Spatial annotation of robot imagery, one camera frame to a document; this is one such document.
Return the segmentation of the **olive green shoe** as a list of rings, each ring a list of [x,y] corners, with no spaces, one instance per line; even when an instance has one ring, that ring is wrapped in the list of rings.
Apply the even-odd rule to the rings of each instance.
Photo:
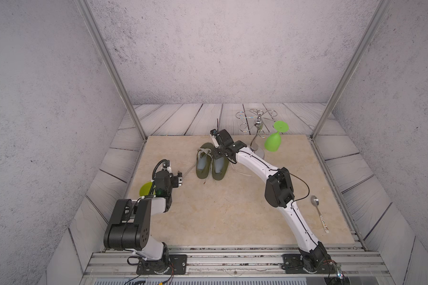
[[[229,160],[226,157],[213,158],[212,177],[216,181],[221,181],[228,170]]]
[[[207,142],[197,150],[196,175],[199,179],[206,179],[209,176],[213,149],[214,145]]]

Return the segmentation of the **grey insole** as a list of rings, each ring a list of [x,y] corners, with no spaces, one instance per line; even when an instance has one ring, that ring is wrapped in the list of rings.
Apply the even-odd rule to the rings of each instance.
[[[223,157],[220,157],[214,160],[215,173],[222,173],[224,166],[225,166],[225,159]]]
[[[210,162],[211,162],[211,157],[209,155],[207,154],[200,155],[197,161],[197,166],[196,166],[197,170],[204,171],[206,168],[210,166]]]

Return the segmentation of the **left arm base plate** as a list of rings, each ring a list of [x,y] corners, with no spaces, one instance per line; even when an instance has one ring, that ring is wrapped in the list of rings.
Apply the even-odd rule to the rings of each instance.
[[[137,274],[141,275],[185,275],[187,255],[163,255],[158,261],[140,261]]]

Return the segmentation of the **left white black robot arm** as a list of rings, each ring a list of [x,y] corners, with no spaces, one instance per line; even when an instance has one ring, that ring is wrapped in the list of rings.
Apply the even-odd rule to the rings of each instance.
[[[151,184],[155,193],[138,200],[119,199],[103,236],[107,249],[131,250],[145,266],[155,270],[170,264],[168,247],[151,237],[151,217],[166,213],[172,204],[172,190],[179,187],[178,177],[162,170],[155,174]]]

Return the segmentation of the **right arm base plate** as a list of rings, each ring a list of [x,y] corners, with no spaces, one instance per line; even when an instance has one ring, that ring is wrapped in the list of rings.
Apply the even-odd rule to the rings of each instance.
[[[286,274],[336,274],[338,272],[332,260],[322,258],[319,261],[311,261],[309,257],[301,254],[282,255],[281,269]]]

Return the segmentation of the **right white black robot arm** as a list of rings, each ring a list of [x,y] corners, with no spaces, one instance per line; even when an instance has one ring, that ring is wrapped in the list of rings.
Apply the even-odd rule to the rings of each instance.
[[[303,268],[316,273],[327,265],[331,257],[323,243],[311,231],[301,214],[294,195],[291,173],[288,169],[275,167],[259,156],[244,142],[234,141],[227,130],[212,129],[214,157],[224,157],[233,164],[241,164],[251,170],[265,183],[265,200],[278,209],[285,218],[297,240]]]

